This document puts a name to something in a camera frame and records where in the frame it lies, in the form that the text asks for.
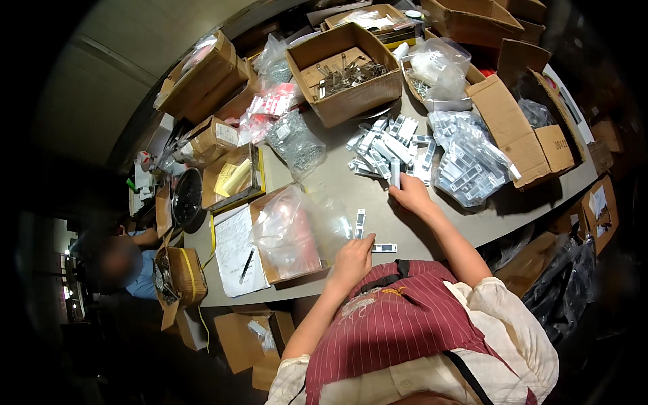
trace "blue shirt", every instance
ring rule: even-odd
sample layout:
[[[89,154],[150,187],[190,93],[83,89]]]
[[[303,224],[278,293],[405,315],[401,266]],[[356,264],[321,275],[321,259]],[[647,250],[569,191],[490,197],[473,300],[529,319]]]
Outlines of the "blue shirt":
[[[139,235],[144,231],[129,232],[128,234]],[[137,298],[144,299],[157,299],[156,288],[153,285],[153,259],[156,256],[155,250],[144,250],[142,252],[142,273],[133,282],[133,284],[126,286],[126,290],[130,295]]]

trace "hand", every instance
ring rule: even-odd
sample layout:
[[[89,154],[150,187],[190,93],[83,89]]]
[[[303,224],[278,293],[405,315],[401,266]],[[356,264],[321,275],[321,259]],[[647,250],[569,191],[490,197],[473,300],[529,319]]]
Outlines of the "hand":
[[[432,207],[438,207],[430,199],[428,188],[418,177],[408,176],[405,173],[400,173],[400,190],[394,186],[389,186],[389,193],[398,201],[403,207],[409,209],[411,212],[421,216]]]
[[[327,283],[335,290],[348,295],[371,271],[371,247],[375,233],[364,239],[351,239],[335,256],[335,269]]]

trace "white shirt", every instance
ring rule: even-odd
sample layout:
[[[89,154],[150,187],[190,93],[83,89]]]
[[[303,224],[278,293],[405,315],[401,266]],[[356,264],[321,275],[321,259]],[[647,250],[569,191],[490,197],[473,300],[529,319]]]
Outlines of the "white shirt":
[[[475,288],[465,283],[444,285],[463,305],[473,325],[513,369],[488,354],[466,349],[460,355],[495,404],[524,404],[527,388],[538,404],[549,395],[558,380],[558,354],[540,323],[517,296],[495,277],[480,281]],[[304,386],[310,356],[305,354],[281,362],[272,383],[267,405],[306,402]],[[319,403],[388,405],[419,391],[447,395],[462,404],[481,401],[443,354],[422,357],[322,387]]]

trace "red striped apron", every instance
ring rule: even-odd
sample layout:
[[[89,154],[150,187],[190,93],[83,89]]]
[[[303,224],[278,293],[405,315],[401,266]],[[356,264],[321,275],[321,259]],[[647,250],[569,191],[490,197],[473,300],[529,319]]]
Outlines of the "red striped apron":
[[[326,384],[452,349],[489,354],[506,364],[443,285],[457,282],[448,269],[436,261],[409,263],[408,278],[356,296],[363,285],[397,274],[395,262],[379,264],[351,291],[310,357],[308,405],[319,402]],[[535,396],[528,392],[527,403],[534,404]]]

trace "person's left hand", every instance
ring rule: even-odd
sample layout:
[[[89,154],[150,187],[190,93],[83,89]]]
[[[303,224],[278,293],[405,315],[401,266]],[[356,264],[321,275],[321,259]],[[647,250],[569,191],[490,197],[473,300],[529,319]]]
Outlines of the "person's left hand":
[[[371,247],[375,233],[364,239],[351,239],[335,256],[335,269],[329,285],[346,294],[371,271]]]

